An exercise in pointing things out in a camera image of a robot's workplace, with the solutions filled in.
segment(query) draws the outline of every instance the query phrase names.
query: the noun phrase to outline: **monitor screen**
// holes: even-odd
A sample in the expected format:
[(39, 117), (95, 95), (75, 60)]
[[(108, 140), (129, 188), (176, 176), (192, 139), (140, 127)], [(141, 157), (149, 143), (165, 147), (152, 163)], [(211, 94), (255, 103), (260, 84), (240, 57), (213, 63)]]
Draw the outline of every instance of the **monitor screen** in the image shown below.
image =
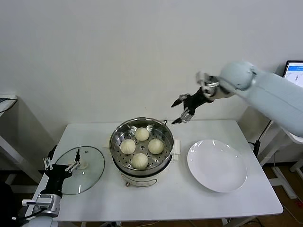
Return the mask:
[(288, 62), (286, 64), (284, 78), (303, 87), (303, 62)]

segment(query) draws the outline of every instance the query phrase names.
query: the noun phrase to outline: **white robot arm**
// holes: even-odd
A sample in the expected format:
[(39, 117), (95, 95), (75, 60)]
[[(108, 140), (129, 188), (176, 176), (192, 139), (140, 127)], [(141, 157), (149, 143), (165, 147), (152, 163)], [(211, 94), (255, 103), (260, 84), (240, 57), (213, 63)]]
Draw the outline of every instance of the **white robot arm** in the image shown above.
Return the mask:
[(227, 64), (219, 76), (197, 73), (200, 89), (180, 95), (172, 107), (183, 102), (184, 112), (173, 123), (189, 121), (203, 103), (234, 94), (290, 133), (303, 137), (303, 88), (245, 61)]

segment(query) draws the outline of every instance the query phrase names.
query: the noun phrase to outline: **white table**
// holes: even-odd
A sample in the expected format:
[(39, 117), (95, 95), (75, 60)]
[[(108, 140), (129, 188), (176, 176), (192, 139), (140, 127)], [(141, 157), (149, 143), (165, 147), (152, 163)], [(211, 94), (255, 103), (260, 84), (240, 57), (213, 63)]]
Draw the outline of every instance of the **white table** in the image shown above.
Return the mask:
[[(101, 179), (89, 190), (61, 200), (58, 221), (134, 221), (233, 218), (226, 226), (240, 226), (254, 216), (283, 212), (283, 208), (233, 120), (191, 121), (170, 125), (174, 138), (181, 140), (179, 161), (170, 163), (165, 177), (147, 188), (126, 187), (114, 165), (107, 146), (108, 138), (119, 123), (69, 124), (55, 151), (53, 161), (71, 148), (90, 145), (105, 157)], [(247, 165), (248, 177), (242, 188), (232, 193), (213, 192), (200, 185), (187, 166), (187, 152), (202, 139), (217, 139), (238, 150)], [(44, 189), (43, 176), (34, 199)]]
[[(10, 98), (13, 100), (6, 100), (0, 103), (0, 112), (9, 109), (17, 99), (15, 95), (1, 95), (1, 98)], [(38, 172), (38, 170), (27, 161), (21, 154), (19, 154), (3, 137), (0, 136), (0, 147), (2, 147), (5, 151), (4, 155), (13, 162), (16, 166), (18, 166), (23, 172), (25, 172), (30, 178), (32, 178), (37, 183), (40, 182), (42, 175)], [(10, 174), (8, 179), (6, 180), (7, 184), (11, 184), (16, 177), (16, 174)], [(14, 193), (33, 193), (36, 189), (36, 186), (19, 186), (12, 185), (11, 186)]]

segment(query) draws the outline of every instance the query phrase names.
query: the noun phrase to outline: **steamer basket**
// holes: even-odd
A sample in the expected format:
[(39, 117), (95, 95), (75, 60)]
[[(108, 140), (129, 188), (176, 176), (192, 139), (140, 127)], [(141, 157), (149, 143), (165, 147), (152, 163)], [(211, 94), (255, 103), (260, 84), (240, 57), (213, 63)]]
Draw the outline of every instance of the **steamer basket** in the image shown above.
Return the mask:
[[(134, 134), (138, 128), (146, 128), (150, 136), (146, 141), (138, 141)], [(136, 143), (136, 150), (130, 155), (121, 152), (121, 143), (126, 139), (132, 139)], [(162, 153), (154, 155), (148, 150), (148, 143), (151, 140), (159, 139), (164, 144)], [(139, 117), (122, 123), (113, 132), (109, 148), (114, 163), (122, 172), (131, 176), (147, 177), (161, 172), (171, 161), (171, 151), (174, 146), (174, 138), (169, 128), (162, 122)], [(135, 169), (132, 166), (132, 158), (137, 153), (144, 153), (148, 157), (148, 166), (143, 170)]]

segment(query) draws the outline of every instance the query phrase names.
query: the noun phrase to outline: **table leg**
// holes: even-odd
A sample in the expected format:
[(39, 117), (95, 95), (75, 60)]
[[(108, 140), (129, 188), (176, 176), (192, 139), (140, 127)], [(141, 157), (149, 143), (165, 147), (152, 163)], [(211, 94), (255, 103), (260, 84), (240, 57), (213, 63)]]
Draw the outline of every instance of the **table leg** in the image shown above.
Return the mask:
[(230, 222), (228, 222), (224, 227), (241, 227), (245, 223), (253, 220), (256, 216), (245, 217), (245, 218), (233, 218)]
[(301, 177), (301, 179), (303, 180), (303, 173), (300, 170), (300, 168), (303, 166), (303, 158), (301, 158), (299, 161), (297, 161), (292, 167), (290, 167), (290, 171), (291, 172), (297, 172), (298, 175)]
[(29, 163), (25, 158), (23, 158), (9, 143), (7, 143), (0, 136), (0, 147), (2, 147), (6, 153), (4, 154), (9, 160), (11, 160), (15, 165), (17, 165), (23, 172), (25, 172), (30, 178), (32, 178), (37, 183), (40, 182), (42, 174)]
[(285, 134), (283, 130), (271, 140), (271, 142), (265, 147), (265, 149), (258, 155), (258, 161), (260, 165), (263, 166), (267, 163), (268, 160), (275, 154), (275, 152), (281, 147), (283, 143), (285, 143), (285, 139), (288, 136)]

